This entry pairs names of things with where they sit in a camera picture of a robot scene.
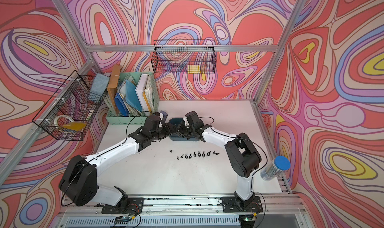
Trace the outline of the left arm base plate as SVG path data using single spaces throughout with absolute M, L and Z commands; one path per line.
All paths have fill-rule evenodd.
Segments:
M 119 192 L 122 193 L 121 200 L 115 206 L 104 205 L 102 207 L 102 214 L 140 214 L 144 207 L 144 198 L 129 197 L 122 189 L 114 186 Z

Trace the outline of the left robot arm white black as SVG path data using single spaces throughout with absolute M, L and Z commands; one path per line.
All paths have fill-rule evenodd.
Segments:
M 164 111 L 155 112 L 146 118 L 142 127 L 126 134 L 123 141 L 87 157 L 73 157 L 59 183 L 63 195 L 78 207 L 88 203 L 118 205 L 126 193 L 118 187 L 100 185 L 98 177 L 123 159 L 141 152 L 152 142 L 169 136 L 170 129 L 165 125 L 167 116 Z

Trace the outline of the dark teal storage box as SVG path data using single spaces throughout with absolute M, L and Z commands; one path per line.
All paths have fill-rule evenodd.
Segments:
M 172 125 L 179 125 L 183 122 L 183 118 L 172 118 L 169 120 L 169 123 L 172 124 Z M 185 138 L 185 137 L 182 137 L 181 135 L 177 134 L 177 133 L 173 133 L 169 136 L 170 140 L 172 141 L 176 141 L 176 142 L 199 142 L 200 140 L 197 139 L 197 138 L 194 138 L 194 137 L 191 137 L 189 139 Z

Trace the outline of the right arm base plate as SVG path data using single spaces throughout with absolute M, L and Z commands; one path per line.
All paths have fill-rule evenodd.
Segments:
M 262 213 L 264 211 L 260 197 L 253 196 L 248 200 L 238 197 L 222 197 L 221 204 L 224 213 Z

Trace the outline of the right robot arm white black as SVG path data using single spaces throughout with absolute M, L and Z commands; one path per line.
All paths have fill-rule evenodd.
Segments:
M 262 157 L 247 134 L 231 135 L 217 131 L 204 124 L 197 113 L 187 113 L 176 125 L 176 133 L 185 139 L 194 138 L 224 149 L 231 167 L 238 175 L 234 203 L 242 210 L 253 202 L 253 175 L 258 170 Z

